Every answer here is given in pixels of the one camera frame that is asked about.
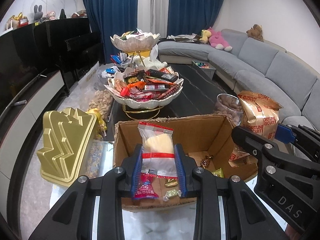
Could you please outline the orange fortune biscuit packet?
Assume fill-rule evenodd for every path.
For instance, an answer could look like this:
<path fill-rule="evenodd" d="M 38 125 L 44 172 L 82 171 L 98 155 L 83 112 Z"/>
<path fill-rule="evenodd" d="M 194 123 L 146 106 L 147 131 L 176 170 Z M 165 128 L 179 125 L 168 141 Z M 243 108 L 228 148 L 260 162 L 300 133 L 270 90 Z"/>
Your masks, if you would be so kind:
<path fill-rule="evenodd" d="M 279 122 L 279 110 L 282 106 L 269 96 L 247 90 L 238 94 L 244 114 L 241 126 L 251 132 L 273 140 Z M 251 156 L 240 146 L 234 146 L 234 150 L 228 160 L 231 167 L 256 164 L 257 159 Z"/>

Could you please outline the clear red-trim biscuit packet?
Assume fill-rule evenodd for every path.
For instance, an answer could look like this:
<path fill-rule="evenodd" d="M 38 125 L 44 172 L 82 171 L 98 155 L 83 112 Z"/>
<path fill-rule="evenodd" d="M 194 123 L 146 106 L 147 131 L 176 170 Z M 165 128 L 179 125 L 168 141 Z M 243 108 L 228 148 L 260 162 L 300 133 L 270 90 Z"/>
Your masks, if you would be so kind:
<path fill-rule="evenodd" d="M 151 177 L 176 179 L 173 129 L 140 122 L 138 130 L 142 137 L 141 172 Z"/>

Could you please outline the clear jar of nuts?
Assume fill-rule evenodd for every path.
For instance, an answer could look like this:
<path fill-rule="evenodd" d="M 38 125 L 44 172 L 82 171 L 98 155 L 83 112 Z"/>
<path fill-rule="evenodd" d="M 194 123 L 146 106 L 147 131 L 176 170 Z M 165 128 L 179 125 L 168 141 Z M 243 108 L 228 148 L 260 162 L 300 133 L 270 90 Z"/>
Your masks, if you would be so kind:
<path fill-rule="evenodd" d="M 236 96 L 222 93 L 216 97 L 214 113 L 226 115 L 238 126 L 241 124 L 244 109 Z"/>

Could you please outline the brown cardboard box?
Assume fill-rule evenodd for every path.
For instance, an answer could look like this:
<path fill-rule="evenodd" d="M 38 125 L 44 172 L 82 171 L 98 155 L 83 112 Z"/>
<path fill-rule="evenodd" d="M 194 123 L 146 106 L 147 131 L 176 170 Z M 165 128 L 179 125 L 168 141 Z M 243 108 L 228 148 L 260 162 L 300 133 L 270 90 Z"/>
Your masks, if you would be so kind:
<path fill-rule="evenodd" d="M 165 202 L 164 178 L 155 178 L 152 182 L 157 199 L 134 200 L 132 197 L 122 199 L 122 208 L 126 211 L 155 211 L 165 210 L 171 207 L 194 203 L 195 194 L 187 194 L 187 190 L 196 191 L 199 182 L 193 180 L 193 169 L 200 165 L 201 160 L 207 155 L 212 155 L 208 171 L 213 172 L 222 168 L 225 178 L 231 175 L 231 166 L 228 160 L 234 149 L 231 133 L 234 125 L 225 115 L 195 115 L 183 118 L 159 118 L 149 121 L 168 128 L 172 128 L 173 144 L 175 152 L 175 164 L 178 172 L 179 185 L 176 189 L 182 191 L 181 197 L 174 197 Z"/>

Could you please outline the red snack packet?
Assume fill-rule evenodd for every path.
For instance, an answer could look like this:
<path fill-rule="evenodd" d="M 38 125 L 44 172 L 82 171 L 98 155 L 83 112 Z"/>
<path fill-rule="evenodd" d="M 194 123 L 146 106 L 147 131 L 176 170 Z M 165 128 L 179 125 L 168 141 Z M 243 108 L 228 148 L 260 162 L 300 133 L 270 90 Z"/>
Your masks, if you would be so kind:
<path fill-rule="evenodd" d="M 138 189 L 133 195 L 133 199 L 134 200 L 157 199 L 158 194 L 154 191 L 152 182 L 153 182 L 153 177 L 145 173 L 141 173 Z"/>

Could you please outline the gold wrapped candy in box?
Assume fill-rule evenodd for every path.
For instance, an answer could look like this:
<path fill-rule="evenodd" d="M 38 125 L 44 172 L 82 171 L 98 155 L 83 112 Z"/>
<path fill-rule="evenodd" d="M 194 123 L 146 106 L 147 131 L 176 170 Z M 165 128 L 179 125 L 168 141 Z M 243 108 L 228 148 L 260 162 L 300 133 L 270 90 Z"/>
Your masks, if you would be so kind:
<path fill-rule="evenodd" d="M 166 188 L 176 187 L 178 186 L 178 181 L 174 178 L 169 178 L 169 179 L 166 179 L 164 185 Z"/>

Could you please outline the gold lid candy container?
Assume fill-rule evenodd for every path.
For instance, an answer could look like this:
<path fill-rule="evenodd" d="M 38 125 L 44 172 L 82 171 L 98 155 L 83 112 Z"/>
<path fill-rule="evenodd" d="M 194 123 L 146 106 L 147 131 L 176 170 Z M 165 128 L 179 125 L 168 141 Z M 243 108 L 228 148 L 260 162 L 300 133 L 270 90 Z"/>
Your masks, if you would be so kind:
<path fill-rule="evenodd" d="M 84 112 L 68 107 L 43 115 L 43 148 L 37 151 L 40 175 L 56 185 L 69 187 L 85 174 L 85 159 L 93 139 L 106 124 L 99 109 Z"/>

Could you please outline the grey toy bin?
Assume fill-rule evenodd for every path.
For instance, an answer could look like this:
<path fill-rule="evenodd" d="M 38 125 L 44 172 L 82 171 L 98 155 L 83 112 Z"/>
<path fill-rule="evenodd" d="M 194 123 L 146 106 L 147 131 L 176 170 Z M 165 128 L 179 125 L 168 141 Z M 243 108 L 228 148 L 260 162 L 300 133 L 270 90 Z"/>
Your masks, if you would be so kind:
<path fill-rule="evenodd" d="M 211 80 L 216 72 L 216 68 L 208 62 L 192 61 L 192 64 L 200 68 Z"/>

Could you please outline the bag of peanuts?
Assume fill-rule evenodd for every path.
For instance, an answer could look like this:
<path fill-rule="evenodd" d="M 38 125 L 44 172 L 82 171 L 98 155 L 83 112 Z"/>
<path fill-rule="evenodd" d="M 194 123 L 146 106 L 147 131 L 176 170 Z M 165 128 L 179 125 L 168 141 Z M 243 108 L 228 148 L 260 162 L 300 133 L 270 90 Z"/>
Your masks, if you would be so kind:
<path fill-rule="evenodd" d="M 89 102 L 88 110 L 98 109 L 101 114 L 101 118 L 107 122 L 112 103 L 113 97 L 108 89 L 97 90 L 94 93 L 93 99 Z"/>

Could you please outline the two-tier white snack stand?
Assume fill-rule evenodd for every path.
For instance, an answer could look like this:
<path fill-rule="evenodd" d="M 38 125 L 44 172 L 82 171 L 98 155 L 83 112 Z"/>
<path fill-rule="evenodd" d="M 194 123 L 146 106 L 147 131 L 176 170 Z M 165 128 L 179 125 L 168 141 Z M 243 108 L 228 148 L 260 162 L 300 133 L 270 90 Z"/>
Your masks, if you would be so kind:
<path fill-rule="evenodd" d="M 166 62 L 157 59 L 160 38 L 159 33 L 140 29 L 110 37 L 119 50 L 119 60 L 107 70 L 114 74 L 107 79 L 105 87 L 132 120 L 143 114 L 155 118 L 182 92 L 184 79 Z"/>

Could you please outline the blue curtain right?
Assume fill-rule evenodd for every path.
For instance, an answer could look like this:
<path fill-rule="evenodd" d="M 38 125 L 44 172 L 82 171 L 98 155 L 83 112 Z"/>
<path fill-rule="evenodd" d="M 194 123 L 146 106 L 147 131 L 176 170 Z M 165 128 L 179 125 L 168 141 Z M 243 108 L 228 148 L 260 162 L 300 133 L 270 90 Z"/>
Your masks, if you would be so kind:
<path fill-rule="evenodd" d="M 224 0 L 169 0 L 168 35 L 198 34 L 212 27 Z"/>

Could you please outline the blue curtain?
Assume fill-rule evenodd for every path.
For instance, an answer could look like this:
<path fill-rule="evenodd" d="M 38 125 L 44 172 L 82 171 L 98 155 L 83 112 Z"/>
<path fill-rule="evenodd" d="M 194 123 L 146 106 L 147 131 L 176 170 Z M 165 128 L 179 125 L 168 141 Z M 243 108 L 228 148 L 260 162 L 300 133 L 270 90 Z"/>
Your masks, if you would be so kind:
<path fill-rule="evenodd" d="M 169 0 L 168 35 L 198 34 L 212 27 L 224 0 Z"/>
<path fill-rule="evenodd" d="M 105 62 L 118 50 L 111 42 L 114 34 L 121 35 L 137 27 L 138 0 L 83 0 L 93 32 L 99 32 Z"/>

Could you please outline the black television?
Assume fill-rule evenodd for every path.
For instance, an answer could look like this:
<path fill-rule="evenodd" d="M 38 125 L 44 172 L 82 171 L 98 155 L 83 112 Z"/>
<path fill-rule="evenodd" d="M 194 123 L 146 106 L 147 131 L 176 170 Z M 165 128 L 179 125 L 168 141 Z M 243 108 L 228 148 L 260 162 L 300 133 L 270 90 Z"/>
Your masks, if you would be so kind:
<path fill-rule="evenodd" d="M 1 36 L 1 112 L 37 75 L 59 70 L 45 24 L 26 25 Z"/>

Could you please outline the white sheer curtain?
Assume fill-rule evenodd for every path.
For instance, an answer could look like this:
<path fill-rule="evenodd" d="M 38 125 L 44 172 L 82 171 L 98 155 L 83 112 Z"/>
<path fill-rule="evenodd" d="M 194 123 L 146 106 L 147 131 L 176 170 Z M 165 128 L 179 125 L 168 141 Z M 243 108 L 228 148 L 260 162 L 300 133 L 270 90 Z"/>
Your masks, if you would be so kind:
<path fill-rule="evenodd" d="M 169 0 L 138 0 L 137 27 L 167 37 Z"/>

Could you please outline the grey bunny plush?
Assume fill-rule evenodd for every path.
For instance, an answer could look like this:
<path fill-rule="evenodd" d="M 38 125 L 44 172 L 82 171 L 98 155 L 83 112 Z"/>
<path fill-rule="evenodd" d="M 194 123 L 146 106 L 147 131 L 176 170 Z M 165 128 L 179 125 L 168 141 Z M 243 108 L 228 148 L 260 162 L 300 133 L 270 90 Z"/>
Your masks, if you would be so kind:
<path fill-rule="evenodd" d="M 42 5 L 34 5 L 34 22 L 39 22 L 43 16 Z"/>

